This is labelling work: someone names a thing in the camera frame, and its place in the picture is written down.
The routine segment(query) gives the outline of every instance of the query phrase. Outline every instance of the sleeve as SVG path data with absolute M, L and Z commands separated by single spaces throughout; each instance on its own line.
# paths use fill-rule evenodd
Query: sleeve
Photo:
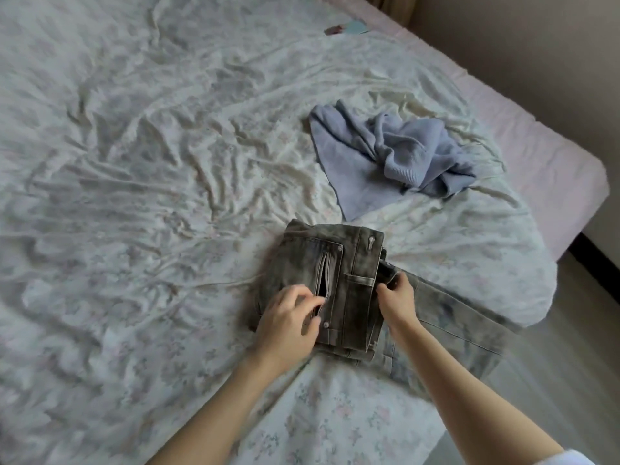
M 547 460 L 538 462 L 536 465 L 594 465 L 594 463 L 576 450 L 567 450 Z

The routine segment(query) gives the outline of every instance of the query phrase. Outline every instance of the bed sheet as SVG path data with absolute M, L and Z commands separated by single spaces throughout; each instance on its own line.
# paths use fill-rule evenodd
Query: bed sheet
M 401 40 L 459 87 L 500 146 L 508 179 L 528 203 L 549 251 L 558 260 L 609 195 L 601 161 L 536 121 L 515 102 L 468 74 L 366 0 L 326 0 Z
M 399 267 L 527 326 L 555 264 L 458 88 L 397 39 L 330 36 L 319 0 L 1 0 L 0 461 L 141 464 L 253 334 L 292 218 L 340 223 L 306 117 L 437 116 L 475 186 L 359 219 Z M 422 463 L 435 408 L 316 354 L 273 385 L 236 463 Z

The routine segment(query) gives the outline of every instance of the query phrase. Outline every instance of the pants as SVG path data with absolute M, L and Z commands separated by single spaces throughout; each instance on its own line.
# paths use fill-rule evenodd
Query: pants
M 428 398 L 422 384 L 389 335 L 375 287 L 389 283 L 398 268 L 383 261 L 384 234 L 349 225 L 308 226 L 292 220 L 262 276 L 257 292 L 258 325 L 269 300 L 291 284 L 305 284 L 326 301 L 315 315 L 322 324 L 316 347 L 383 372 Z M 483 307 L 403 271 L 414 287 L 418 318 L 439 342 L 477 378 L 497 365 L 518 327 Z

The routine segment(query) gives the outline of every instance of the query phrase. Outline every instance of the pink mattress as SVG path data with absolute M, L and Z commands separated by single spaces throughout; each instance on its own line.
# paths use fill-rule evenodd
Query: pink mattress
M 326 0 L 370 28 L 398 38 L 449 76 L 500 146 L 508 179 L 529 204 L 557 260 L 609 195 L 603 164 L 536 121 L 515 102 L 467 73 L 366 0 Z

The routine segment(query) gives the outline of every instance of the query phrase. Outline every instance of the gray wooden floor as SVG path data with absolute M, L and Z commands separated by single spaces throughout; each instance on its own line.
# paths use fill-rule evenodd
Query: gray wooden floor
M 571 255 L 559 262 L 549 315 L 524 331 L 488 383 L 565 448 L 620 463 L 620 305 Z M 446 434 L 426 463 L 463 461 Z

